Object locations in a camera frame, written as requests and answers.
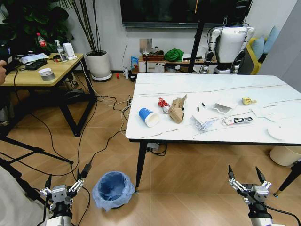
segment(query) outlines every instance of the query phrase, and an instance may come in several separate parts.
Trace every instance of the person's hand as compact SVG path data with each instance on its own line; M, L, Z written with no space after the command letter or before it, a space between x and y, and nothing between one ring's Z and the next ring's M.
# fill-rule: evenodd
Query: person's hand
M6 77L6 70L3 68L3 66L6 65L6 62L4 60L0 60L0 85L2 85L5 82Z

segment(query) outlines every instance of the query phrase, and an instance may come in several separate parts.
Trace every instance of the marble table top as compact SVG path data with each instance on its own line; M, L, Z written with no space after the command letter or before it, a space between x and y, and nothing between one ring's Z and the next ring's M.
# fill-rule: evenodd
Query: marble table top
M161 97L169 104L177 97L187 94L184 119L175 123L163 114L158 106ZM256 106L278 116L277 122L257 118L243 105L242 97L257 100ZM222 98L237 103L237 107L226 115L218 113L212 106ZM149 128L138 115L141 108L157 112L160 122ZM200 130L193 114L211 115L217 119L209 131ZM223 126L225 117L252 117L250 124ZM285 139L272 137L268 128L286 129ZM217 75L180 73L139 73L127 124L126 137L132 142L166 141L192 143L262 144L301 146L301 93L276 76L264 75Z

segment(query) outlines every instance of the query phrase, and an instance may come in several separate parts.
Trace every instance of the trash can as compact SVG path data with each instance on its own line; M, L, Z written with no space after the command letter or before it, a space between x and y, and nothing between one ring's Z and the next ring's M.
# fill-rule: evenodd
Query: trash can
M270 151L269 156L275 163L289 166L301 159L301 147L276 146Z
M135 192L130 177L118 171L103 175L93 188L92 195L98 208L106 211L129 202Z

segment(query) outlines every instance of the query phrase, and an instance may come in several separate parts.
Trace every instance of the blue cushion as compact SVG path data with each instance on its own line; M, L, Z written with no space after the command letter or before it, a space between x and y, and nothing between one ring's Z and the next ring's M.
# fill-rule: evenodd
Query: blue cushion
M272 46L274 45L274 42L276 41L276 38L278 37L280 33L280 30L278 30L275 26L272 28L271 33L269 34L269 37L264 44L263 52L264 54L268 54L271 50Z
M263 47L264 47L264 37L256 39L252 45L252 50L255 53L256 59L258 60L263 55Z

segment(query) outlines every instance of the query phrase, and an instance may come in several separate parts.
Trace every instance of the blue trash bag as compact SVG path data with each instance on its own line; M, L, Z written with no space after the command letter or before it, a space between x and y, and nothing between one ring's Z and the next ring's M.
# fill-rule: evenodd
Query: blue trash bag
M130 177L118 171L103 175L93 188L92 195L97 208L106 211L128 203L135 192Z

